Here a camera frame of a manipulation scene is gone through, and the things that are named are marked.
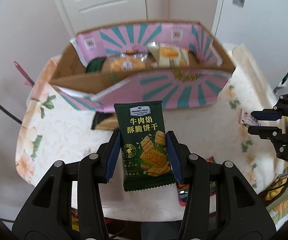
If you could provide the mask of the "yellow noodle snack bag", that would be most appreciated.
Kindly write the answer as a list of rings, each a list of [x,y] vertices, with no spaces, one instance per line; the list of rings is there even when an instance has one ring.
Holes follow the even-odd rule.
[[[98,57],[87,65],[85,73],[116,73],[145,69],[147,59],[148,53],[116,54],[111,57]]]

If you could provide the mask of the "pink cardboard box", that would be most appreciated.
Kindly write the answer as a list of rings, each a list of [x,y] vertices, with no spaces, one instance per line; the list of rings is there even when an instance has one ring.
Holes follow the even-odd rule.
[[[235,66],[199,22],[141,21],[77,33],[50,83],[75,109],[114,112],[115,103],[162,101],[165,109],[216,101]]]

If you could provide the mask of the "black gold snack packet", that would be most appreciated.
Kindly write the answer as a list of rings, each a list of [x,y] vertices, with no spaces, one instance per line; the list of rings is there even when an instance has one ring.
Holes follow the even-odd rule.
[[[92,130],[114,131],[118,129],[118,121],[115,113],[96,112],[92,121]]]

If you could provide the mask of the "floral tablecloth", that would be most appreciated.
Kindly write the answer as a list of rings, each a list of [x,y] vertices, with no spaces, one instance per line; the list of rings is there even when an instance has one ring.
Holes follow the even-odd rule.
[[[283,172],[284,161],[275,156],[271,142],[250,135],[239,123],[243,111],[271,108],[275,95],[245,45],[231,51],[237,67],[208,106],[164,111],[166,130],[172,130],[180,143],[216,163],[229,160],[260,193]],[[51,165],[62,160],[73,163],[98,150],[110,139],[111,131],[93,130],[92,111],[76,111],[46,82],[38,82],[23,118],[17,141],[15,164],[18,174],[37,185]],[[126,192],[124,171],[139,161],[139,174],[158,179],[169,174],[170,165],[153,167],[162,150],[155,134],[137,135],[133,146],[119,155],[113,177],[100,185],[106,217],[136,221],[179,220],[184,208],[179,204],[175,185]]]

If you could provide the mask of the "white door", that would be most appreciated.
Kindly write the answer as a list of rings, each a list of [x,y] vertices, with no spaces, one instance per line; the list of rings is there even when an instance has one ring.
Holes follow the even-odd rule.
[[[70,37],[86,29],[147,19],[146,0],[54,0]]]

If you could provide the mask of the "white wardrobe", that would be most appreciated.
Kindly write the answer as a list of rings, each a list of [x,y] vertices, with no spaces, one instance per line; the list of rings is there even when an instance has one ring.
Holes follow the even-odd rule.
[[[288,72],[288,0],[223,0],[216,38],[245,44],[275,88]]]

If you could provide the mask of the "small white candy bar packet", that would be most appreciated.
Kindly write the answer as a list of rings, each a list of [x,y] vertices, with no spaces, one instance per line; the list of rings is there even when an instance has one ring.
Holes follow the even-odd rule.
[[[260,123],[258,122],[258,120],[254,118],[249,112],[244,111],[243,109],[241,109],[240,111],[238,123],[245,127],[260,126]]]

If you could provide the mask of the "green cracker packet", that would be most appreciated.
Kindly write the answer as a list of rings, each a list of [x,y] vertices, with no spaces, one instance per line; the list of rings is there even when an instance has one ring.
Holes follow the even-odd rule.
[[[167,153],[161,101],[116,103],[124,191],[141,191],[175,183]]]

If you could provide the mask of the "red black jerky packet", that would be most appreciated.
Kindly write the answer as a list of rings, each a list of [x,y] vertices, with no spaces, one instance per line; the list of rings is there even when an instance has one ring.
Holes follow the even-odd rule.
[[[176,174],[178,199],[181,206],[186,206],[189,199],[197,196],[197,192],[208,192],[209,196],[216,196],[216,182],[210,180],[210,175],[207,173],[211,168],[206,168],[205,162],[215,164],[213,156],[203,159],[196,154],[190,154],[194,160],[189,157],[186,161],[180,164],[180,175]]]

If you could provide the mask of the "chiffon cake packet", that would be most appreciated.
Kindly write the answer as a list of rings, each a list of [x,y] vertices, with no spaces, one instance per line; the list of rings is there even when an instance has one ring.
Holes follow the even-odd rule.
[[[155,67],[188,67],[190,64],[186,49],[156,42],[149,43],[147,47],[155,59]]]

